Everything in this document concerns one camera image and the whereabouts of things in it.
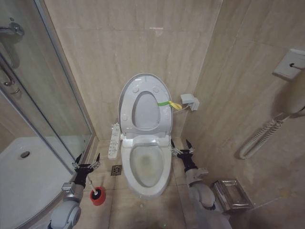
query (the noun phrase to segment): metal frame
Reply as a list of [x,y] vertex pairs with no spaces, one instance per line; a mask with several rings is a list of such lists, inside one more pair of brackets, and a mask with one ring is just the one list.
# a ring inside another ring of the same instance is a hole
[[81,109],[81,112],[83,114],[83,117],[87,123],[87,126],[89,127],[90,131],[91,131],[91,137],[90,137],[90,140],[87,144],[87,147],[85,149],[85,153],[82,155],[82,158],[81,158],[81,161],[84,161],[85,160],[85,156],[87,156],[89,150],[90,150],[90,147],[91,147],[91,144],[93,142],[93,139],[94,137],[96,136],[96,133],[95,133],[95,130],[94,130],[94,127],[92,125],[92,122],[91,120],[88,118],[89,117],[89,114],[87,112],[87,109],[85,107],[85,104],[84,104],[84,101],[82,99],[82,96],[81,96],[81,93],[78,89],[78,86],[76,84],[76,81],[73,77],[73,73],[70,69],[70,65],[68,63],[68,60],[66,58],[66,55],[64,53],[64,50],[61,46],[61,43],[60,43],[60,40],[57,36],[57,33],[56,33],[56,30],[54,28],[54,25],[52,23],[52,20],[51,20],[51,17],[49,15],[49,12],[48,12],[48,9],[45,5],[45,2],[44,0],[34,0],[35,4],[36,4],[36,7],[38,9],[38,12],[41,16],[41,19],[45,25],[45,28],[48,32],[48,35],[50,37],[50,40],[52,42],[52,45],[55,49],[55,52],[59,58],[59,61],[61,63],[61,66],[63,68],[63,71],[68,79],[68,82],[72,88],[72,91],[74,93],[74,96],[76,98],[76,101],[77,103],[79,104],[79,107]]
[[[73,77],[72,71],[70,69],[69,63],[67,61],[67,58],[64,54],[63,48],[61,46],[61,43],[58,39],[57,33],[55,31],[55,28],[53,26],[53,23],[51,21],[49,12],[46,8],[46,5],[44,3],[43,0],[33,0],[38,12],[41,16],[41,19],[45,25],[45,28],[47,30],[47,33],[50,37],[51,43],[55,49],[55,52],[59,58],[59,61],[61,63],[61,66],[63,68],[63,71],[68,79],[68,82],[72,88],[72,91],[74,93],[74,96],[76,98],[76,101],[81,109],[82,115],[87,123],[87,126],[91,132],[91,137],[87,143],[86,149],[81,157],[81,162],[84,162],[86,160],[86,157],[89,153],[89,150],[93,144],[94,138],[96,137],[96,133],[95,130],[93,128],[92,122],[89,119],[89,115],[88,112],[85,108],[84,105],[84,101],[81,97],[80,91],[77,87],[77,84],[75,82],[75,79]],[[41,137],[41,139],[46,143],[47,146],[49,146],[49,148],[51,149],[51,151],[55,154],[55,156],[63,163],[63,165],[67,168],[67,170],[73,174],[72,170],[66,165],[66,163],[61,159],[61,157],[56,153],[56,151],[51,147],[51,145],[44,139],[43,136],[41,136],[41,134],[36,130],[36,128],[31,124],[31,122],[26,118],[26,116],[22,113],[22,111],[14,104],[14,102],[8,97],[6,92],[3,92],[3,90],[1,89],[2,94],[8,99],[8,101],[14,106],[14,108],[17,110],[17,112],[25,119],[25,121],[29,124],[29,126],[34,130],[34,132]],[[63,141],[61,140],[61,138],[59,136],[57,136],[58,139],[62,142],[62,144],[64,145],[64,147],[67,149],[66,145],[63,143]],[[43,218],[47,213],[49,213],[49,211],[51,209],[53,209],[61,200],[61,193],[58,194],[58,196],[49,204],[47,205],[45,208],[43,208],[39,213],[37,213],[36,215],[34,215],[32,218],[30,218],[29,220],[27,220],[26,222],[24,222],[23,224],[21,224],[18,228],[28,228],[30,225],[33,225],[34,223],[36,223],[37,221],[39,221],[41,218]]]

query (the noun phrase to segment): floor drain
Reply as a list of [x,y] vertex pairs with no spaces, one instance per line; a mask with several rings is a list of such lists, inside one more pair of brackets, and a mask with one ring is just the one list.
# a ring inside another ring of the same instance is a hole
[[28,157],[30,155],[30,152],[29,151],[25,151],[25,152],[23,152],[22,154],[20,154],[20,157],[21,158],[26,158],[26,157]]
[[121,175],[121,171],[122,171],[122,165],[112,166],[111,176]]

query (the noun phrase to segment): toilet lid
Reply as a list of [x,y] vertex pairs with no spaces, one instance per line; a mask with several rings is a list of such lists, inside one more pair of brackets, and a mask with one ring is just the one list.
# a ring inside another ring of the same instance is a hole
[[149,135],[169,134],[172,109],[158,104],[171,100],[165,84],[155,75],[142,73],[124,86],[119,100],[119,120],[122,133]]

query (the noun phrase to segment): white toilet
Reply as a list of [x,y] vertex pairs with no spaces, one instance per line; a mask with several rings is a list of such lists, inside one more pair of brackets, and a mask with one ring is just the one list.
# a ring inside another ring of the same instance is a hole
[[122,165],[128,185],[139,197],[150,199],[165,190],[171,171],[172,108],[165,84],[142,73],[124,86],[119,100]]

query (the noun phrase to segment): coiled cord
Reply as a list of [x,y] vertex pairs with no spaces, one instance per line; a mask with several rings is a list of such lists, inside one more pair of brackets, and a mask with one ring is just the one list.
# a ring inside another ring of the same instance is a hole
[[282,123],[289,118],[286,116],[284,119],[275,120],[272,119],[267,123],[260,131],[258,131],[253,138],[248,141],[239,152],[239,157],[241,159],[247,159],[252,157],[260,147],[262,147],[271,136],[282,128]]

